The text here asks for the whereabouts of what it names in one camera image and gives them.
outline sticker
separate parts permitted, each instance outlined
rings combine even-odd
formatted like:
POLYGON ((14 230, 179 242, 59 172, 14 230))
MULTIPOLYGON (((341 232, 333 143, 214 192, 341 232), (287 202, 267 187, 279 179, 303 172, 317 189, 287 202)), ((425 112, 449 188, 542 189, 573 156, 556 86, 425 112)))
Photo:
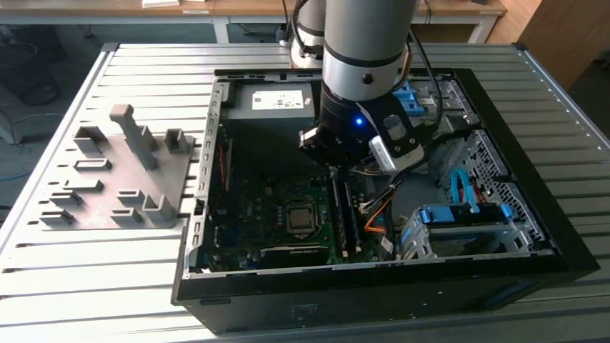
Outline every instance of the sticker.
POLYGON ((206 11, 203 9, 186 9, 182 11, 182 14, 210 14, 210 11, 206 11))
POLYGON ((302 109, 303 91, 258 91, 253 94, 253 109, 302 109))
POLYGON ((420 104, 424 105, 424 106, 429 106, 429 105, 437 105, 436 101, 433 98, 421 98, 418 99, 420 101, 420 104))
POLYGON ((394 244, 385 237, 382 239, 382 247, 391 254, 391 252, 394 251, 394 244))

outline metal table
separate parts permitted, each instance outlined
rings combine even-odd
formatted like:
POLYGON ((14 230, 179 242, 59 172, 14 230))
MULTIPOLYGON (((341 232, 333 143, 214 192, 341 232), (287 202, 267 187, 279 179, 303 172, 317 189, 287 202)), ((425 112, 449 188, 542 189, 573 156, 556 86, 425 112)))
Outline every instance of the metal table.
MULTIPOLYGON (((83 342, 182 342, 214 335, 170 304, 181 232, 50 232, 38 223, 80 123, 119 132, 109 108, 129 103, 153 132, 202 137, 214 69, 289 67, 275 44, 106 46, 0 230, 0 337, 83 342)), ((526 51, 513 46, 429 44, 434 66, 473 68, 584 236, 602 270, 496 312, 409 321, 257 332, 223 339, 346 335, 405 342, 557 342, 610 336, 610 145, 526 51)), ((195 176, 198 161, 191 163, 195 176)), ((186 182, 181 212, 193 207, 186 182)))

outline white cable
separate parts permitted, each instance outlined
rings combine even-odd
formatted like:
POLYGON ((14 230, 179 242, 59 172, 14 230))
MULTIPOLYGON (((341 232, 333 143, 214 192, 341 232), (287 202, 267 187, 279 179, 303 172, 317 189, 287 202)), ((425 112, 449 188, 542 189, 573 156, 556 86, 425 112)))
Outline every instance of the white cable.
POLYGON ((11 124, 18 124, 20 123, 22 121, 26 121, 26 120, 30 120, 32 118, 39 118, 42 116, 63 116, 64 114, 63 113, 43 113, 43 114, 34 114, 31 116, 24 116, 23 118, 19 118, 16 120, 14 120, 11 122, 11 124))

